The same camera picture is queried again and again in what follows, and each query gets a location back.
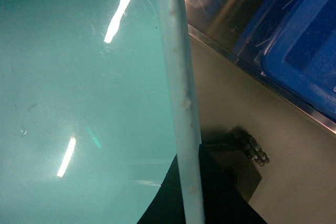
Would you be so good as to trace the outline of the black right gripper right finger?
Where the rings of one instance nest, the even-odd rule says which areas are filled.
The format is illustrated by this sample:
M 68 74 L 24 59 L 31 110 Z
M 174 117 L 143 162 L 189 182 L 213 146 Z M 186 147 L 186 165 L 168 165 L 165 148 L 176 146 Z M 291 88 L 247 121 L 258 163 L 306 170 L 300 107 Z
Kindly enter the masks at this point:
M 199 145 L 206 223 L 266 223 L 247 203 L 203 144 Z

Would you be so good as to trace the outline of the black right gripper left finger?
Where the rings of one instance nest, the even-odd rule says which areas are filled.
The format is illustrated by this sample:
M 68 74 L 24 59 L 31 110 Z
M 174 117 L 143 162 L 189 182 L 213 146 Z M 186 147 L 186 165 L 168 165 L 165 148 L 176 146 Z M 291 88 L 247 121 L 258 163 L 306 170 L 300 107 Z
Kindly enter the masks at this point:
M 183 197 L 177 157 L 174 157 L 169 170 L 154 199 L 138 223 L 185 223 Z

